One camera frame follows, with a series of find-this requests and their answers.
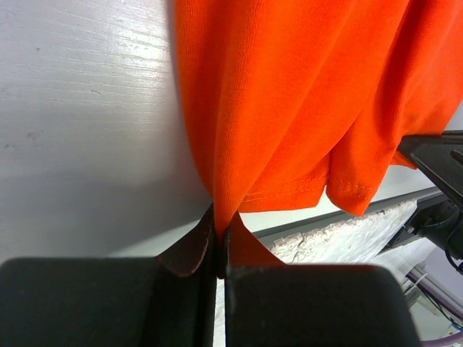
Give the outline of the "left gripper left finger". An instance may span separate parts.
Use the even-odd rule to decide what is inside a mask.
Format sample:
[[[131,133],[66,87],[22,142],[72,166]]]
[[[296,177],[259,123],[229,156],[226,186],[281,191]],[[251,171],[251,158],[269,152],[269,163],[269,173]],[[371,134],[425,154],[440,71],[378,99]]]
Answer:
[[[3,346],[211,346],[213,212],[155,257],[1,265]]]

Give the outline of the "orange t shirt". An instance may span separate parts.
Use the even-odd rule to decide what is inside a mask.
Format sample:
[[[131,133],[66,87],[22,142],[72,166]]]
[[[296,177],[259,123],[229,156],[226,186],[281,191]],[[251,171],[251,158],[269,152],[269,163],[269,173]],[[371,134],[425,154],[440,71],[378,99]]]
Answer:
[[[222,234],[235,213],[361,215],[403,136],[462,102],[460,1],[175,1],[190,148]]]

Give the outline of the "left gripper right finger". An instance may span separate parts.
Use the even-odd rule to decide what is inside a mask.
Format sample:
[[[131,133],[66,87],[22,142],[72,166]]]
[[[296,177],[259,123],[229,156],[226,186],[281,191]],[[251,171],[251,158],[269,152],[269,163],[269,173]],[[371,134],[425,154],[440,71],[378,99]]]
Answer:
[[[393,275],[375,265],[288,265],[235,215],[224,234],[228,346],[418,346]]]

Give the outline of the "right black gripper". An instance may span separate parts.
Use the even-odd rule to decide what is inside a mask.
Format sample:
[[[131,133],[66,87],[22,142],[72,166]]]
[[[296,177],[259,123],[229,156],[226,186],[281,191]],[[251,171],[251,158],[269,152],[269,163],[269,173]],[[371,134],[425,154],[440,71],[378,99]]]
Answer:
[[[399,152],[444,194],[419,200],[389,249],[425,238],[444,252],[452,267],[462,267],[462,131],[405,136]]]

